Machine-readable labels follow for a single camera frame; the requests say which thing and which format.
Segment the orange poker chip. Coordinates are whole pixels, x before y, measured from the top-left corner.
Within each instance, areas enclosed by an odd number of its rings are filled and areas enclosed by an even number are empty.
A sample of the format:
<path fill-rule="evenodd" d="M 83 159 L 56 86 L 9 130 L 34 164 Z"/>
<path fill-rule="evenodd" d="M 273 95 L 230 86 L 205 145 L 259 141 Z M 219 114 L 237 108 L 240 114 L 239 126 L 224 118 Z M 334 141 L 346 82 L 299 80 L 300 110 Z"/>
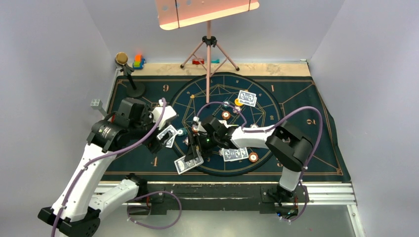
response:
<path fill-rule="evenodd" d="M 259 160 L 258 154 L 255 152 L 249 153 L 249 161 L 256 163 Z"/>
<path fill-rule="evenodd" d="M 231 115 L 230 115 L 230 113 L 229 113 L 228 111 L 224 111 L 224 112 L 221 114 L 221 116 L 222 116 L 222 118 L 223 118 L 224 120 L 229 120 L 229 119 L 231 118 Z"/>

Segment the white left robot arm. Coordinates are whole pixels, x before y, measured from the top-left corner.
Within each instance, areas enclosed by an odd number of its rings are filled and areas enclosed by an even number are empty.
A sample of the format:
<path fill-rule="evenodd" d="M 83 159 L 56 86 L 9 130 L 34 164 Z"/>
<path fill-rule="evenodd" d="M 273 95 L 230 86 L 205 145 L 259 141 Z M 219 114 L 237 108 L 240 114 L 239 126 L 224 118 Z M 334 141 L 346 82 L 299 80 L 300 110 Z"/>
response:
<path fill-rule="evenodd" d="M 51 225 L 51 235 L 91 237 L 101 221 L 124 202 L 148 199 L 151 193 L 147 181 L 133 173 L 102 195 L 96 198 L 93 195 L 118 155 L 139 146 L 147 147 L 152 153 L 160 150 L 169 139 L 163 130 L 176 117 L 176 111 L 165 99 L 152 108 L 141 100 L 127 97 L 116 111 L 95 123 L 65 190 L 52 206 L 38 213 L 40 220 Z"/>

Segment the yellow big blind button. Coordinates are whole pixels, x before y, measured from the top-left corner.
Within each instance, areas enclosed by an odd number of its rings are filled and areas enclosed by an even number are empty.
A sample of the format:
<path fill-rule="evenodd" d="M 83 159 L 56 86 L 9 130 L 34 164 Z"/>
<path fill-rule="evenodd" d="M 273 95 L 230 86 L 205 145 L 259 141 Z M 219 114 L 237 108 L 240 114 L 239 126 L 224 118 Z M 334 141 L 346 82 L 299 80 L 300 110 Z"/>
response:
<path fill-rule="evenodd" d="M 234 103 L 236 106 L 243 106 L 243 104 L 239 101 L 238 98 L 235 99 Z"/>

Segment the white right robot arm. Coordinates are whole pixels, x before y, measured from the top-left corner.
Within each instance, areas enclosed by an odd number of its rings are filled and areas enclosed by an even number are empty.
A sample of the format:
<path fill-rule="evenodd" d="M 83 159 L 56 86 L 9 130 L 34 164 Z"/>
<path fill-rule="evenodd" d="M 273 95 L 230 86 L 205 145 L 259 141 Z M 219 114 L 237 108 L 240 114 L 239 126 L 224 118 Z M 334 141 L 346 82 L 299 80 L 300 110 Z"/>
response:
<path fill-rule="evenodd" d="M 283 166 L 277 190 L 269 194 L 277 202 L 295 199 L 305 167 L 318 146 L 285 119 L 267 127 L 243 128 L 209 116 L 194 125 L 197 132 L 188 136 L 188 150 L 183 156 L 186 164 L 198 165 L 215 147 L 223 148 L 224 154 L 229 149 L 268 149 Z"/>

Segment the blue playing card box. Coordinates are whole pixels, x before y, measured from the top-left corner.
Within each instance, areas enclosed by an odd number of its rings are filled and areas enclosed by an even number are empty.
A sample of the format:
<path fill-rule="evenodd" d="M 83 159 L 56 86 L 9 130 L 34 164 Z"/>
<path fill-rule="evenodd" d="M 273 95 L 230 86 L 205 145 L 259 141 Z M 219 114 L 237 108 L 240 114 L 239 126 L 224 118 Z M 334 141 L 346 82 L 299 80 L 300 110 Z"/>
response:
<path fill-rule="evenodd" d="M 176 136 L 177 129 L 173 125 L 169 125 L 157 135 L 157 139 L 160 140 L 166 148 L 172 148 Z"/>

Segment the blue backed playing card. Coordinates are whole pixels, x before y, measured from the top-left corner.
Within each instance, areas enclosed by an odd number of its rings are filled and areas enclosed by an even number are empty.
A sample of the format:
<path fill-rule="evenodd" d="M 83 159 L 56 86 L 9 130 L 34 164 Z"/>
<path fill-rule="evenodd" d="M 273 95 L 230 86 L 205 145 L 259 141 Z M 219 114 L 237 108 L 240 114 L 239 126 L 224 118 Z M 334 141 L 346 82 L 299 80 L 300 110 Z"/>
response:
<path fill-rule="evenodd" d="M 237 158 L 235 149 L 221 149 L 224 162 L 233 161 Z"/>
<path fill-rule="evenodd" d="M 186 156 L 182 156 L 181 158 L 178 158 L 174 161 L 174 166 L 179 175 L 204 163 L 204 159 L 201 156 L 198 156 L 197 158 L 191 159 L 189 161 L 185 161 L 185 158 Z"/>
<path fill-rule="evenodd" d="M 251 93 L 245 90 L 240 90 L 238 94 L 238 101 L 241 104 L 255 107 L 257 102 L 257 96 L 255 93 Z"/>
<path fill-rule="evenodd" d="M 238 148 L 234 150 L 235 160 L 242 160 L 249 158 L 247 148 Z"/>

